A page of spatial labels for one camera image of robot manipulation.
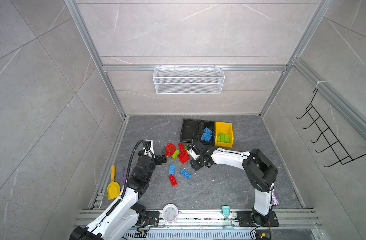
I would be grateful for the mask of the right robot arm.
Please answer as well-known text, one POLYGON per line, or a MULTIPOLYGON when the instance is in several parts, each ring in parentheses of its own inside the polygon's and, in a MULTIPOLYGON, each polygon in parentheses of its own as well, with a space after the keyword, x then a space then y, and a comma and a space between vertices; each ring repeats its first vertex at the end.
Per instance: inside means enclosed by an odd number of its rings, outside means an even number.
POLYGON ((190 161, 191 167, 196 171, 204 166, 209 168, 212 165, 227 165, 243 169, 250 184, 255 188, 252 220, 258 226, 268 222, 272 212, 272 192, 278 169, 261 150, 237 152, 206 146, 197 141, 188 147, 188 151, 193 158, 190 161))

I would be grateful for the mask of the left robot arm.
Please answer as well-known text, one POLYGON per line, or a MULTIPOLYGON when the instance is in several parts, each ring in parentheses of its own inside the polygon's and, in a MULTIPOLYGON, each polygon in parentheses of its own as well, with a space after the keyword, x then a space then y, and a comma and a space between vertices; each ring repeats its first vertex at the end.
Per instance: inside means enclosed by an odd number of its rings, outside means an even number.
POLYGON ((157 165, 167 162, 165 155, 145 153, 138 158, 123 193, 109 207, 86 227, 76 227, 71 240, 119 240, 131 227, 140 226, 146 219, 145 206, 138 200, 149 187, 157 165))

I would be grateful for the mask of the red lego brick stack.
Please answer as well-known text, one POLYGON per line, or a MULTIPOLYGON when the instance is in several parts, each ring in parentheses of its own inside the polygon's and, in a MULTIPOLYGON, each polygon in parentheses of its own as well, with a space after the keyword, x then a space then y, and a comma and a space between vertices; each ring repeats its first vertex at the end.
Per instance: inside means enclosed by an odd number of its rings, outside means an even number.
POLYGON ((183 143, 179 143, 178 146, 180 149, 180 154, 178 155, 178 158, 180 159, 180 162, 182 164, 185 164, 190 159, 190 156, 187 153, 186 148, 183 143))

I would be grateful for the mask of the purple toy tool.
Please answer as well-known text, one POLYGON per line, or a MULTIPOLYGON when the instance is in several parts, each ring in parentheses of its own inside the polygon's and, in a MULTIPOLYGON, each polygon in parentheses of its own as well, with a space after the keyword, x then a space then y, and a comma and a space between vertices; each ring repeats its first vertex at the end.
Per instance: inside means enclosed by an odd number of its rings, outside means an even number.
POLYGON ((122 168, 121 182, 123 184, 125 184, 125 182, 126 182, 126 168, 125 167, 122 168))

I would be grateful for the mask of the green lego beside arch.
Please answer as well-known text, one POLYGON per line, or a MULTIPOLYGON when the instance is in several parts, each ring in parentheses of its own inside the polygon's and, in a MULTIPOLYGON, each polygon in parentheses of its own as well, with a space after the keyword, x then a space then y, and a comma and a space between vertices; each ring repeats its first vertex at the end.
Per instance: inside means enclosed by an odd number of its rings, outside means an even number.
POLYGON ((180 151, 179 151, 179 150, 176 150, 176 151, 173 153, 173 155, 172 155, 172 159, 173 159, 173 160, 176 160, 176 159, 178 158, 179 154, 180 154, 180 151))

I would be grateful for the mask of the red arch lego piece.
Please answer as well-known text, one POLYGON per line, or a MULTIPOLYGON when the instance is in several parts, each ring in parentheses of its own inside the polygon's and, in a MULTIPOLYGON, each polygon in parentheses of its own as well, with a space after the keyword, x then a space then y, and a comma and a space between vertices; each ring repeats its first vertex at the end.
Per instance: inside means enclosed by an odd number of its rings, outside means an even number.
POLYGON ((167 143, 167 146, 166 146, 166 156, 172 157, 176 150, 177 149, 176 149, 176 146, 175 145, 170 144, 170 143, 167 143))

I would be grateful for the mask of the right black storage bin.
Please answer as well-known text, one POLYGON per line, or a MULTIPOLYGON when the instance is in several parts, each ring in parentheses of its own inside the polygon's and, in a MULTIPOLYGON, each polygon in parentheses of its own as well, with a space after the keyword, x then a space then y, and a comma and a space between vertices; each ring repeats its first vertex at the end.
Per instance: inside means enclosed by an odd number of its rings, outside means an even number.
POLYGON ((215 143, 215 122, 200 121, 199 124, 198 124, 197 134, 198 134, 198 140, 200 140, 203 144, 214 146, 214 143, 215 143), (202 134, 204 133, 204 131, 203 131, 204 128, 209 128, 211 131, 213 131, 211 141, 202 141, 201 140, 202 134))

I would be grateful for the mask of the red lego brick lower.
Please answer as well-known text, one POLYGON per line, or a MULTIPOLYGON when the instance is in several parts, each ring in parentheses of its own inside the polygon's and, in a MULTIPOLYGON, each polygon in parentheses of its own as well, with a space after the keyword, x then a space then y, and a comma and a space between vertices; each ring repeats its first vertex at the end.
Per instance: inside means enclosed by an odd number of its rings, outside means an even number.
POLYGON ((170 180, 171 185, 172 185, 173 187, 175 187, 175 186, 177 186, 177 185, 178 185, 178 182, 177 182, 177 180, 176 180, 176 178, 175 178, 175 175, 169 175, 169 180, 170 180))

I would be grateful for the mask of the yellow storage bin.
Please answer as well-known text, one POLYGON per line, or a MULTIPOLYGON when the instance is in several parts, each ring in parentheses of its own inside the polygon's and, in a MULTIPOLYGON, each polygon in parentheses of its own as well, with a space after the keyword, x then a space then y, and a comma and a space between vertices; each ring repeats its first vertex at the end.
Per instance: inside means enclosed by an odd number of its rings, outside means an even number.
POLYGON ((233 125, 232 123, 224 123, 224 122, 215 122, 215 146, 232 148, 234 142, 234 134, 233 134, 233 125), (217 136, 223 133, 225 135, 229 135, 230 143, 219 143, 217 142, 217 136))

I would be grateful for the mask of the yellow toy shovel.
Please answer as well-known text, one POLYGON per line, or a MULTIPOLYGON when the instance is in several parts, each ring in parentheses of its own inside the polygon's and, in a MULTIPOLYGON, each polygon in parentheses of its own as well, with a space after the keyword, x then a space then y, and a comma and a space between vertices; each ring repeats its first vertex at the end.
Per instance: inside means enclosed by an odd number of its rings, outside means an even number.
POLYGON ((108 200, 116 199, 121 193, 121 187, 119 183, 115 181, 116 166, 112 165, 110 170, 111 182, 108 185, 108 200))

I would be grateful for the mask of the white round timer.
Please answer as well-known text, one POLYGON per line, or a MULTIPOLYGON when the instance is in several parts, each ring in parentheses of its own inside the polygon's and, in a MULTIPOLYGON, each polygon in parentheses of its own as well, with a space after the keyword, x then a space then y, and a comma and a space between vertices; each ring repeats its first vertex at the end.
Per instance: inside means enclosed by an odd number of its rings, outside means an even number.
POLYGON ((174 204, 168 204, 163 208, 162 217, 165 223, 176 223, 179 216, 178 207, 174 204))

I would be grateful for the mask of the teal hourglass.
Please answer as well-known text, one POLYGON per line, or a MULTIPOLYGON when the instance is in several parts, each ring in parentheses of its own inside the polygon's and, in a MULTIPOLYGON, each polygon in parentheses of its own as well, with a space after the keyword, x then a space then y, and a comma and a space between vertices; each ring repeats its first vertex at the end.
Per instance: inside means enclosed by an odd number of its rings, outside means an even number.
POLYGON ((232 219, 230 218, 230 206, 222 206, 221 207, 222 214, 224 216, 224 229, 232 230, 234 229, 232 225, 232 219))

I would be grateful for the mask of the glittery purple roll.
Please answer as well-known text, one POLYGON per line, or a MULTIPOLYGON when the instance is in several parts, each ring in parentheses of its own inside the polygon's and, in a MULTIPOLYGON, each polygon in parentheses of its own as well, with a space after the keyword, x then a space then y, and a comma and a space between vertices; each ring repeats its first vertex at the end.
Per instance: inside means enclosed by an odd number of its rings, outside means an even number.
POLYGON ((273 206, 278 206, 278 205, 280 205, 280 203, 279 203, 279 201, 278 201, 278 199, 277 199, 276 194, 275 194, 275 192, 274 192, 274 191, 272 191, 272 205, 273 205, 273 206))

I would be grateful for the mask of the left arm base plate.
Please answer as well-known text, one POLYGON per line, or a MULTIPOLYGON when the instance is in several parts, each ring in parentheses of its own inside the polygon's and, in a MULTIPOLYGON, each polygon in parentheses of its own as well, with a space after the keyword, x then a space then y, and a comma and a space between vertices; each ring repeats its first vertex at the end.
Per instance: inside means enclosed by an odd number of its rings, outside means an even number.
POLYGON ((146 211, 139 215, 138 222, 135 224, 135 227, 145 227, 148 225, 158 226, 160 220, 160 212, 159 211, 146 211))

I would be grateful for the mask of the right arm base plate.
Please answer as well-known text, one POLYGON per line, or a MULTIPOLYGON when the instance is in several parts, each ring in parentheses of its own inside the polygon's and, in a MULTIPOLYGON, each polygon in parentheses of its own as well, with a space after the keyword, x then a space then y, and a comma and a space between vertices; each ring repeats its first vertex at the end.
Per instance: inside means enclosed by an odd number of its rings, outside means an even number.
POLYGON ((267 216, 261 217, 253 211, 237 211, 235 221, 240 227, 278 227, 279 222, 274 211, 271 211, 267 216))

